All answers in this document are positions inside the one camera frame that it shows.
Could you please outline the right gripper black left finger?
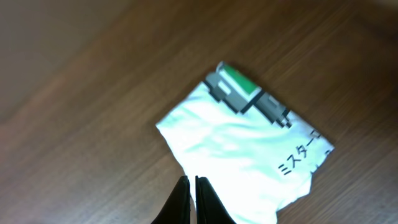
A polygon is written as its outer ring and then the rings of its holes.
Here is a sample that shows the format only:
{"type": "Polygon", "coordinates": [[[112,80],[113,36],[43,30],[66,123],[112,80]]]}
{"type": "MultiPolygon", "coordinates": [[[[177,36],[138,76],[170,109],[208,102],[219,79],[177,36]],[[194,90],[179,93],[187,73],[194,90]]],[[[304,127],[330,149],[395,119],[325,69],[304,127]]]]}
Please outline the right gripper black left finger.
{"type": "Polygon", "coordinates": [[[190,224],[190,182],[181,176],[151,224],[190,224]]]}

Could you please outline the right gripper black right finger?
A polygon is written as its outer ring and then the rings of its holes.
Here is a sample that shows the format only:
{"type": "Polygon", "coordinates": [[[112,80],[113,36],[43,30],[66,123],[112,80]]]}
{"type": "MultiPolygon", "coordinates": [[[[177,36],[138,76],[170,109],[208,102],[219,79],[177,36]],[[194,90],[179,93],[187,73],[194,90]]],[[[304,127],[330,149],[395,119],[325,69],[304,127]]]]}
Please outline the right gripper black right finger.
{"type": "Polygon", "coordinates": [[[198,224],[236,224],[206,177],[195,177],[198,224]]]}

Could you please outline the white printed t-shirt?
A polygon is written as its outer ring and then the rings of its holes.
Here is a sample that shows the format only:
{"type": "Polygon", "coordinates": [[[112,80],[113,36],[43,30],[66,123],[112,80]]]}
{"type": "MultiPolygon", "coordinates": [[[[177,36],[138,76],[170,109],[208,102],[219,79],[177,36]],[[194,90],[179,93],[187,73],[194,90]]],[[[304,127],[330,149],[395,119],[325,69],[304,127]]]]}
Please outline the white printed t-shirt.
{"type": "Polygon", "coordinates": [[[237,223],[276,223],[309,194],[333,145],[237,69],[219,63],[157,123],[190,181],[206,177],[237,223]]]}

